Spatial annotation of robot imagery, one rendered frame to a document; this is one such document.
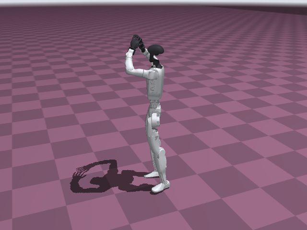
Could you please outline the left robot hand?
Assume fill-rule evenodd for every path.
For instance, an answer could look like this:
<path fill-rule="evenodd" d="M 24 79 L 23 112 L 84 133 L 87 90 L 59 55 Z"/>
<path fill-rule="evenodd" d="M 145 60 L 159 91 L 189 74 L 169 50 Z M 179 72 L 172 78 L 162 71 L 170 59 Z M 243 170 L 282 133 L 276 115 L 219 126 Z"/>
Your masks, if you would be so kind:
<path fill-rule="evenodd" d="M 131 40 L 131 43 L 130 43 L 130 46 L 131 46 L 131 47 L 129 47 L 129 49 L 133 49 L 133 50 L 134 50 L 134 52 L 133 52 L 132 55 L 134 55 L 136 49 L 137 49 L 139 46 L 143 45 L 143 43 L 139 44 L 139 42 L 140 42 L 142 39 L 139 40 L 140 37 L 138 37 L 137 40 L 136 40 L 136 38 L 137 38 L 137 36 L 135 37 L 135 39 L 134 39 L 134 36 L 132 37 L 132 40 Z M 134 40 L 133 40 L 133 39 L 134 39 Z M 139 40 L 139 41 L 138 41 L 138 40 Z"/>

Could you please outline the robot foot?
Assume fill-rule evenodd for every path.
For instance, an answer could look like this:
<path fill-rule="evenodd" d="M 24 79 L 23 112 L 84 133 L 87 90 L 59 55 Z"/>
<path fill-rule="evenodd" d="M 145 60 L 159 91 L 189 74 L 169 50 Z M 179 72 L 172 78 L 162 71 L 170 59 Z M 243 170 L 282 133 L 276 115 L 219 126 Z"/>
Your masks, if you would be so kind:
<path fill-rule="evenodd" d="M 164 190 L 165 188 L 170 187 L 170 182 L 168 180 L 166 180 L 166 184 L 163 184 L 162 182 L 160 182 L 158 185 L 154 186 L 152 188 L 152 192 L 160 192 L 162 190 Z"/>
<path fill-rule="evenodd" d="M 154 172 L 154 170 L 149 174 L 144 175 L 144 177 L 155 177 L 155 176 L 159 176 L 159 174 L 158 172 Z"/>

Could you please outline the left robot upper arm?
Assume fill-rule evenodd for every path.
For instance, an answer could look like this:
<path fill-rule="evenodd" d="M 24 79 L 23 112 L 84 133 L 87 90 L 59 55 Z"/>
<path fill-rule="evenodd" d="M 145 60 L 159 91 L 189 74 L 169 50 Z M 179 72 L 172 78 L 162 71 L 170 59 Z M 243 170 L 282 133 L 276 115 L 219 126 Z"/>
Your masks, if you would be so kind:
<path fill-rule="evenodd" d="M 125 69 L 126 74 L 133 75 L 137 77 L 146 78 L 148 80 L 156 80 L 158 78 L 158 73 L 154 70 L 144 70 L 144 69 L 134 69 L 133 70 L 127 70 Z"/>

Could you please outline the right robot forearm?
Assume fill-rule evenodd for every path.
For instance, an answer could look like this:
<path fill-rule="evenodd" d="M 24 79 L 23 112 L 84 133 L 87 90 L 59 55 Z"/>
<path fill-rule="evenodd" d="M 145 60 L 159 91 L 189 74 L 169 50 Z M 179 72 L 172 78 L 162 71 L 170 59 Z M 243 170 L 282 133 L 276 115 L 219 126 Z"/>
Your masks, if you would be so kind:
<path fill-rule="evenodd" d="M 142 53 L 141 49 L 139 48 L 139 51 Z M 150 53 L 148 52 L 148 50 L 145 48 L 145 52 L 142 53 L 144 56 L 147 57 L 148 60 L 150 60 Z M 155 59 L 157 59 L 155 56 L 153 56 Z"/>

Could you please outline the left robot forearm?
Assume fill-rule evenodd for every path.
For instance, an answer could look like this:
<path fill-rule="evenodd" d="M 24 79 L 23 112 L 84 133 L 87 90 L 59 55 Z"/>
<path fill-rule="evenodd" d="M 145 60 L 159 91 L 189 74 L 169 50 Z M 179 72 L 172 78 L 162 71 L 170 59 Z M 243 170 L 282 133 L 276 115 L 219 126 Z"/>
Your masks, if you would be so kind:
<path fill-rule="evenodd" d="M 124 64 L 125 64 L 127 70 L 133 70 L 133 62 L 132 62 L 133 52 L 134 52 L 133 49 L 129 49 L 128 52 L 126 53 Z"/>

